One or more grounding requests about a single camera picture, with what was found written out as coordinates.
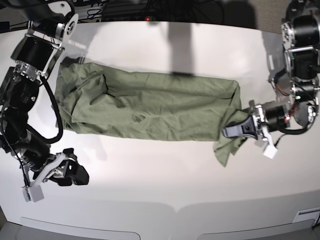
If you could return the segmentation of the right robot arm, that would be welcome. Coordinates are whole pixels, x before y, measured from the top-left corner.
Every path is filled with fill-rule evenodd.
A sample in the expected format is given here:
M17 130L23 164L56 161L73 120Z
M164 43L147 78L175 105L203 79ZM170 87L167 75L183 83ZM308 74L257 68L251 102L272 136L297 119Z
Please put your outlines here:
M0 146L16 158L23 180L30 187L27 174L38 179L48 167L45 180L61 187L84 186L89 174L78 163L71 148L51 154L50 147L63 136L63 122L58 103L48 78L70 39L79 16L71 0L3 0L7 8L18 10L28 21L27 32L14 49L10 67L0 87ZM34 107L44 87L58 125L55 137L42 136L28 123L28 113Z

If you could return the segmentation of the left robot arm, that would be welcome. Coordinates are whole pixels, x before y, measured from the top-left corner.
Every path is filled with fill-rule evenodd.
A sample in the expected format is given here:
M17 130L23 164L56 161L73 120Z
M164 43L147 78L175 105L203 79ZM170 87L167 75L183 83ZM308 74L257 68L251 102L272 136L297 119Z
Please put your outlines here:
M281 25L284 68L270 80L271 86L289 103L270 106L249 102L246 120L227 125L226 138L246 137L265 141L271 132L302 135L319 112L320 2L293 0Z

